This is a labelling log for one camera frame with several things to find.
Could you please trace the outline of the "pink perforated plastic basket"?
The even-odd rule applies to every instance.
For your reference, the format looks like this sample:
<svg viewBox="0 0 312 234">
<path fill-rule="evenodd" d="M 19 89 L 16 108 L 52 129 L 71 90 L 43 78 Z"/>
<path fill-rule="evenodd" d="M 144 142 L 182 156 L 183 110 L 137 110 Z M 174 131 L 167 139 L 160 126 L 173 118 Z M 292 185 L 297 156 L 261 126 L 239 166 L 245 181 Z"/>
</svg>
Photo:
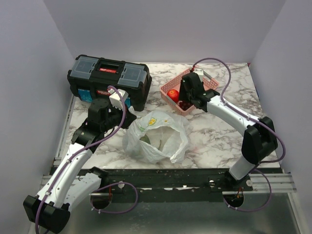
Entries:
<svg viewBox="0 0 312 234">
<path fill-rule="evenodd" d="M 160 88 L 161 97 L 177 114 L 186 116 L 194 109 L 207 111 L 207 103 L 214 96 L 219 83 L 205 71 L 190 68 Z"/>
</svg>

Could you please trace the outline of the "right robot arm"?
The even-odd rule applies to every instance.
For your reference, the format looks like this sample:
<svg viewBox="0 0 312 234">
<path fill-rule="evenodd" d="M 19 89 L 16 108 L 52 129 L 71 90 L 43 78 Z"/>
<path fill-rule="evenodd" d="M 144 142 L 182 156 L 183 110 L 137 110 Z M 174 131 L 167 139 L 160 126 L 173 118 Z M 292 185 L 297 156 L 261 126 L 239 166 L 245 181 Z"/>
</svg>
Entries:
<svg viewBox="0 0 312 234">
<path fill-rule="evenodd" d="M 236 112 L 234 106 L 224 103 L 219 92 L 205 90 L 203 81 L 195 72 L 182 77 L 179 100 L 222 119 L 243 136 L 242 156 L 225 173 L 224 185 L 230 191 L 241 187 L 242 179 L 278 146 L 270 118 L 257 118 L 240 109 Z"/>
</svg>

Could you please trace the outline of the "dark red fake grapes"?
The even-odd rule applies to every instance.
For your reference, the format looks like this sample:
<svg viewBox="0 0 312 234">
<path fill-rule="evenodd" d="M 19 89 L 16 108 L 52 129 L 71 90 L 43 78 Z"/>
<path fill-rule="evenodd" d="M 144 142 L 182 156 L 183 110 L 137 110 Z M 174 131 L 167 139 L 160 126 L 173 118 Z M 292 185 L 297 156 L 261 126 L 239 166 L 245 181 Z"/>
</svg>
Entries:
<svg viewBox="0 0 312 234">
<path fill-rule="evenodd" d="M 190 107 L 192 107 L 193 104 L 186 101 L 181 101 L 178 105 L 183 111 L 187 111 Z"/>
</svg>

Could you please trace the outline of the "red fake apple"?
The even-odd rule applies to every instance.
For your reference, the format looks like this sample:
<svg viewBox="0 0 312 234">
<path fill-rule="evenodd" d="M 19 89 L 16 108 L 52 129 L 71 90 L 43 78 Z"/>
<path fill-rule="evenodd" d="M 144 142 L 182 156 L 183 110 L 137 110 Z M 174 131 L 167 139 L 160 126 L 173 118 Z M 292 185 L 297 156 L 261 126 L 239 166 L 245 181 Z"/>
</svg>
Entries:
<svg viewBox="0 0 312 234">
<path fill-rule="evenodd" d="M 171 89 L 167 92 L 167 96 L 175 103 L 179 102 L 179 91 Z"/>
</svg>

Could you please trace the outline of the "white plastic bag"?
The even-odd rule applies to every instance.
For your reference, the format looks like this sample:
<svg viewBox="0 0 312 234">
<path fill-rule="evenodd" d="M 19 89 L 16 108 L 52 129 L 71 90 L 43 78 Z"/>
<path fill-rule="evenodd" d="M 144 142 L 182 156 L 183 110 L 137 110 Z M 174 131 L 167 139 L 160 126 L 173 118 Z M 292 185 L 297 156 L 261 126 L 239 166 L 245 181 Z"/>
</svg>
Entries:
<svg viewBox="0 0 312 234">
<path fill-rule="evenodd" d="M 168 159 L 171 163 L 181 163 L 189 149 L 190 123 L 187 118 L 174 113 L 152 111 L 136 119 L 122 140 L 124 152 L 137 160 L 156 164 Z M 147 135 L 151 144 L 139 139 Z"/>
</svg>

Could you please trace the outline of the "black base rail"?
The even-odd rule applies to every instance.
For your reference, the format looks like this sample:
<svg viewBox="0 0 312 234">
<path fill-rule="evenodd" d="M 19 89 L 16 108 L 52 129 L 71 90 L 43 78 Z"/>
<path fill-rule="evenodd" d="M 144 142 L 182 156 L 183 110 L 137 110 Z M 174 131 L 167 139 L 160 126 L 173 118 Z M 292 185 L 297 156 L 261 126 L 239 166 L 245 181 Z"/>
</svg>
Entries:
<svg viewBox="0 0 312 234">
<path fill-rule="evenodd" d="M 221 202 L 225 194 L 252 191 L 249 176 L 235 182 L 226 169 L 107 169 L 92 168 L 101 178 L 91 193 L 98 205 L 132 202 Z"/>
</svg>

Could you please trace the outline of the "green fake melon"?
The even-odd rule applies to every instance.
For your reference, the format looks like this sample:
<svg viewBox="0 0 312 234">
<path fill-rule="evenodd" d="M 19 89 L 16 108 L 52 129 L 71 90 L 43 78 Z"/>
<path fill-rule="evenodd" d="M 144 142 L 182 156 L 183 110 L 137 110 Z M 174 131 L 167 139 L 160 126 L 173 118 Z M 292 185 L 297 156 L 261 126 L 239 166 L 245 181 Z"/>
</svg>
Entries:
<svg viewBox="0 0 312 234">
<path fill-rule="evenodd" d="M 139 140 L 147 144 L 151 144 L 151 141 L 147 135 L 142 136 Z"/>
</svg>

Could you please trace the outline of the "black toolbox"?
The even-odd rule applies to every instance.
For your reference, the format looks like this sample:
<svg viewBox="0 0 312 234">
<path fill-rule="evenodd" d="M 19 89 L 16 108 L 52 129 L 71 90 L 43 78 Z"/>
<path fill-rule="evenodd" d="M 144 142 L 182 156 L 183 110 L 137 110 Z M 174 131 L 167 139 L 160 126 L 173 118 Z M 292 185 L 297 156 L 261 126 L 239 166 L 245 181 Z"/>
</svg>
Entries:
<svg viewBox="0 0 312 234">
<path fill-rule="evenodd" d="M 128 93 L 128 103 L 134 110 L 144 110 L 152 77 L 146 64 L 79 55 L 67 79 L 70 90 L 81 101 L 108 98 L 112 85 Z"/>
</svg>

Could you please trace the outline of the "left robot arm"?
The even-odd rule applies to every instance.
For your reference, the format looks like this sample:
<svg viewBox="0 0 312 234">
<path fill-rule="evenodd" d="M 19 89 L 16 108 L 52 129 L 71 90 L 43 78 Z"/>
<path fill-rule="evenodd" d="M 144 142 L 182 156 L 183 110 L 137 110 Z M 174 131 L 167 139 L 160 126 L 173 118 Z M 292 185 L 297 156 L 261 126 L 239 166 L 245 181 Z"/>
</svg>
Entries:
<svg viewBox="0 0 312 234">
<path fill-rule="evenodd" d="M 60 233 L 67 225 L 71 211 L 92 192 L 108 192 L 111 201 L 111 187 L 108 173 L 97 167 L 91 168 L 82 180 L 73 184 L 83 165 L 98 146 L 116 134 L 127 129 L 136 119 L 124 98 L 94 99 L 88 115 L 71 139 L 66 156 L 48 182 L 35 196 L 27 196 L 23 202 L 28 219 L 35 225 L 35 233 L 44 228 L 46 233 Z"/>
</svg>

